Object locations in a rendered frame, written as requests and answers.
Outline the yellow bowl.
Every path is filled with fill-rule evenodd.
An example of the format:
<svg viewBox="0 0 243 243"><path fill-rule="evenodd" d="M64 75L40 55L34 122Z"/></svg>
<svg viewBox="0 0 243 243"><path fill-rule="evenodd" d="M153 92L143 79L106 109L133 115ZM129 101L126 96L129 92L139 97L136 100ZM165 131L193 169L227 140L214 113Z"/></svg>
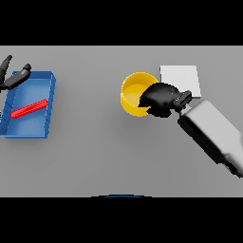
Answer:
<svg viewBox="0 0 243 243"><path fill-rule="evenodd" d="M147 72L134 72L128 75L121 84L120 103L130 116L145 117L148 107L139 107L141 94L158 80Z"/></svg>

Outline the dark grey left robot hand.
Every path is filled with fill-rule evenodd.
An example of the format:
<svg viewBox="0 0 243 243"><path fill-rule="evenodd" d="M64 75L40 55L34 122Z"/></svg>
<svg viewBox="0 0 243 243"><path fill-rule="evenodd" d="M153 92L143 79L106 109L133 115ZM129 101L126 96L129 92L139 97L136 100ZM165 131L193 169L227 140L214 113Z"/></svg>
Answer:
<svg viewBox="0 0 243 243"><path fill-rule="evenodd" d="M31 65L26 64L20 71L6 78L9 62L11 59L12 56L8 55L0 65L0 92L2 90L12 90L13 88L25 82L30 76Z"/></svg>

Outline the pale square measuring scale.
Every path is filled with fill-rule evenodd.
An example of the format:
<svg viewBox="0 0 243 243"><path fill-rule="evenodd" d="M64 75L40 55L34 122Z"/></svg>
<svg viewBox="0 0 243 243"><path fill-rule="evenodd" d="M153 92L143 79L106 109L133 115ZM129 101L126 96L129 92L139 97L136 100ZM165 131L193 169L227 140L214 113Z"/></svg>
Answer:
<svg viewBox="0 0 243 243"><path fill-rule="evenodd" d="M190 90L192 97L201 97L199 79L195 65L161 65L160 81L176 87L179 91Z"/></svg>

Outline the blue tray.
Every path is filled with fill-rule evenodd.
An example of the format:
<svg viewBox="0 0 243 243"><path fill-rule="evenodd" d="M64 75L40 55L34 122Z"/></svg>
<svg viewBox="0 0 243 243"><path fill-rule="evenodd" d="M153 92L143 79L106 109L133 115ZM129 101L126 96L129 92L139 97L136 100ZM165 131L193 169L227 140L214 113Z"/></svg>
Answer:
<svg viewBox="0 0 243 243"><path fill-rule="evenodd" d="M25 82L7 91L0 117L0 137L46 139L55 84L52 71L32 71Z"/></svg>

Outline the red beaker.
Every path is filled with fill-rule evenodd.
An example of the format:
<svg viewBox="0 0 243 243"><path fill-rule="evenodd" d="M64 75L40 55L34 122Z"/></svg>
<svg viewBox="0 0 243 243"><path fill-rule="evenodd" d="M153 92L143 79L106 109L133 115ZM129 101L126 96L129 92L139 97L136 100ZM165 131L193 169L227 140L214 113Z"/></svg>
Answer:
<svg viewBox="0 0 243 243"><path fill-rule="evenodd" d="M23 106L17 110L13 110L9 113L12 119L18 119L20 117L24 117L28 114L34 113L36 111L42 110L47 107L48 101L43 99L36 103L31 103L29 105Z"/></svg>

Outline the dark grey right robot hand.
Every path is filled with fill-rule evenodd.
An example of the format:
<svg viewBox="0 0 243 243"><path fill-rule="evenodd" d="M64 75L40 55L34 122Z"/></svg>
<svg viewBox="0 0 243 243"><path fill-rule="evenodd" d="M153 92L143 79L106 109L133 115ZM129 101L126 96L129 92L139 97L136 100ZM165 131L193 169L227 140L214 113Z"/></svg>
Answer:
<svg viewBox="0 0 243 243"><path fill-rule="evenodd" d="M147 107L147 113L168 118L172 110L180 112L192 100L192 92L180 92L175 86L165 83L151 84L140 96L139 107Z"/></svg>

